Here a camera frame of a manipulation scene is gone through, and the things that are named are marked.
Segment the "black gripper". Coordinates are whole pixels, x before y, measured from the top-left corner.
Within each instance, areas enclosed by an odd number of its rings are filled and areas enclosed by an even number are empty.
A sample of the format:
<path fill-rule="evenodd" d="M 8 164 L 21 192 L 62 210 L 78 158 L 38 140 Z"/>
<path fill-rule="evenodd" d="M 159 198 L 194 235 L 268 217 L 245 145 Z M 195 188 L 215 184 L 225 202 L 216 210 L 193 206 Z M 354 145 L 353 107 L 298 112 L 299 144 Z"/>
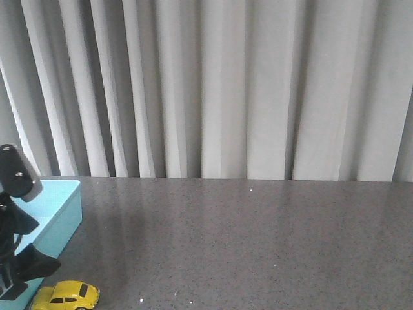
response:
<path fill-rule="evenodd" d="M 12 199 L 28 202 L 41 191 L 29 165 L 16 146 L 1 145 L 1 300 L 15 300 L 28 287 L 25 282 L 51 276 L 61 266 L 32 243 L 15 256 L 23 236 L 39 226 Z"/>

